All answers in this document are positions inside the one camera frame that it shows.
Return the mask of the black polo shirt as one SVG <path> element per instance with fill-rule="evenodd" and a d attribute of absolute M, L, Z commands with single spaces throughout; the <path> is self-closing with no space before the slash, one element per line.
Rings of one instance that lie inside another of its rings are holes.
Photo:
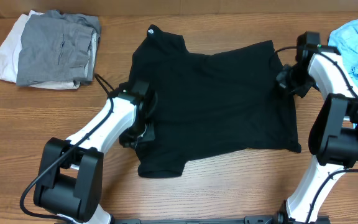
<path fill-rule="evenodd" d="M 181 35 L 150 26 L 129 75 L 157 94 L 155 138 L 135 147 L 138 174 L 179 177 L 188 161 L 247 148 L 301 152 L 294 99 L 276 83 L 281 67 L 271 40 L 196 54 Z"/>

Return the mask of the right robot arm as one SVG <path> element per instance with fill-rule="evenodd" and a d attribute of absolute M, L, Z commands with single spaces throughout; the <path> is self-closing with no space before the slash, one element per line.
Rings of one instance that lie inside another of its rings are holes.
<path fill-rule="evenodd" d="M 277 75 L 279 90 L 304 97 L 315 88 L 324 104 L 308 138 L 309 167 L 271 223 L 329 223 L 328 217 L 318 215 L 319 209 L 344 174 L 357 172 L 358 88 L 339 50 L 321 44 L 319 33 L 299 35 L 293 49 L 296 64 L 285 65 Z"/>

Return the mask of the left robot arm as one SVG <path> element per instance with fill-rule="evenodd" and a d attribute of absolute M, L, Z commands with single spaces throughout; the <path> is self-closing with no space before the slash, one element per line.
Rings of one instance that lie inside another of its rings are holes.
<path fill-rule="evenodd" d="M 115 142 L 135 149 L 155 139 L 148 121 L 157 104 L 149 83 L 124 83 L 108 94 L 102 110 L 65 140 L 44 146 L 33 201 L 68 223 L 114 223 L 100 204 L 104 156 Z"/>

